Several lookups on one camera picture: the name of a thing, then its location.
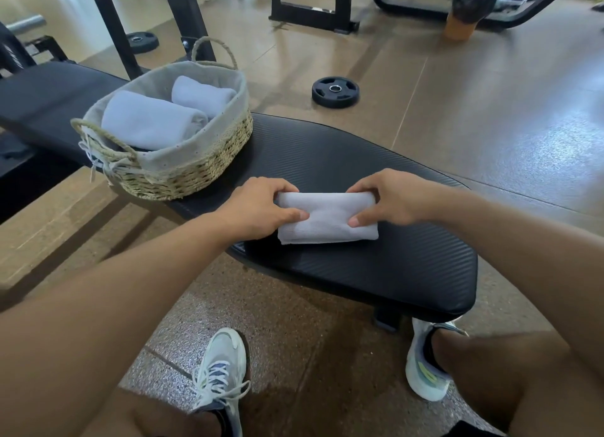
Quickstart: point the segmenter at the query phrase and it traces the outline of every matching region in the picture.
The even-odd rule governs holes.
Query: hand
[[[439,194],[447,187],[411,173],[385,169],[358,181],[346,192],[372,191],[377,204],[363,210],[349,221],[350,227],[361,227],[377,221],[405,226],[428,221],[439,206]]]
[[[296,208],[279,208],[273,203],[277,192],[299,192],[286,180],[250,178],[232,191],[215,212],[223,220],[233,241],[256,240],[275,232],[283,224],[304,221],[309,214]]]

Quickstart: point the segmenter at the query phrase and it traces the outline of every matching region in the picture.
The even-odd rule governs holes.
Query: gym floor
[[[138,56],[141,65],[184,55],[165,0],[114,1],[126,31],[159,37],[158,49]],[[333,7],[334,0],[285,1]],[[604,20],[590,3],[557,0],[520,27],[478,31],[465,44],[442,41],[441,23],[385,16],[372,0],[353,0],[362,21],[349,36],[271,22],[271,0],[200,5],[210,35],[231,46],[246,73],[253,110],[342,128],[487,197],[604,234]],[[92,0],[0,0],[0,21],[32,13],[48,25],[26,37],[54,36],[70,58],[125,77]],[[219,48],[215,53],[227,61]],[[358,105],[313,105],[310,86],[329,75],[359,83]],[[31,268],[49,244],[60,243],[66,226],[76,228],[81,213],[94,212],[105,187],[87,178],[82,169],[0,226],[0,264],[12,270],[0,278]],[[125,238],[137,244],[173,226],[128,205],[36,292]],[[442,403],[414,396],[404,376],[409,321],[389,334],[371,324],[371,313],[222,255],[170,311],[122,383],[186,410],[189,372],[215,330],[230,326],[251,346],[253,392],[242,403],[248,437],[430,437],[459,419],[486,426],[454,389]],[[481,262],[478,300],[460,326],[500,334],[548,323]]]

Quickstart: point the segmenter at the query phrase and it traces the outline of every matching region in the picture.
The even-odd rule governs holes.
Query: sneaker
[[[451,377],[437,369],[432,364],[428,363],[423,356],[423,346],[426,342],[426,336],[435,328],[452,330],[460,334],[467,335],[461,329],[458,329],[453,321],[434,324],[420,319],[412,319],[413,321],[413,341],[411,348],[407,353],[407,365],[405,374],[411,389],[419,395],[419,397],[431,402],[442,400],[447,394]]]
[[[211,338],[201,364],[192,373],[193,390],[197,393],[193,413],[222,410],[220,415],[226,414],[226,428],[232,430],[232,437],[243,435],[239,399],[249,392],[249,380],[244,381],[246,368],[245,345],[241,336],[225,327]]]

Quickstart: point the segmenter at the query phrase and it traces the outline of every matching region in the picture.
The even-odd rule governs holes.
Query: basket handle
[[[96,125],[90,121],[83,120],[83,119],[72,119],[72,120],[70,120],[70,123],[71,123],[71,126],[75,129],[75,131],[78,132],[78,135],[81,136],[82,140],[86,141],[87,136],[88,136],[86,134],[86,132],[84,130],[82,130],[82,127],[88,127],[92,131],[94,131],[97,135],[99,135],[103,138],[107,138],[112,143],[115,143],[119,147],[124,149],[128,154],[130,154],[130,159],[133,162],[138,163],[137,151],[132,149],[126,143],[123,143],[121,140],[117,139],[115,136],[111,135],[111,133],[109,133],[108,131],[103,130],[98,125]]]
[[[224,65],[224,64],[218,63],[218,62],[210,62],[208,60],[197,61],[196,59],[197,59],[197,52],[199,50],[199,46],[201,46],[201,44],[203,44],[207,41],[213,41],[216,44],[221,45],[222,48],[226,51],[226,53],[229,54],[232,65],[228,66],[228,65]],[[220,39],[216,39],[215,37],[202,36],[197,41],[195,41],[195,44],[193,44],[193,49],[191,51],[191,60],[193,62],[199,63],[200,65],[214,65],[214,66],[218,66],[218,67],[231,68],[232,70],[238,70],[237,60],[235,60],[235,55],[232,54],[230,47],[228,45],[226,45],[223,41],[221,41]]]

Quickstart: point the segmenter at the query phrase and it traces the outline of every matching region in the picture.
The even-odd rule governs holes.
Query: white towel
[[[188,140],[207,123],[196,109],[120,90],[105,108],[101,127],[130,146],[157,151]]]
[[[310,214],[305,221],[279,227],[277,237],[283,245],[378,239],[377,224],[354,228],[348,225],[352,216],[375,204],[371,192],[282,192],[276,203],[281,208],[298,208]]]
[[[172,86],[172,103],[203,111],[208,120],[222,113],[236,95],[233,89],[202,84],[187,76],[178,76]]]

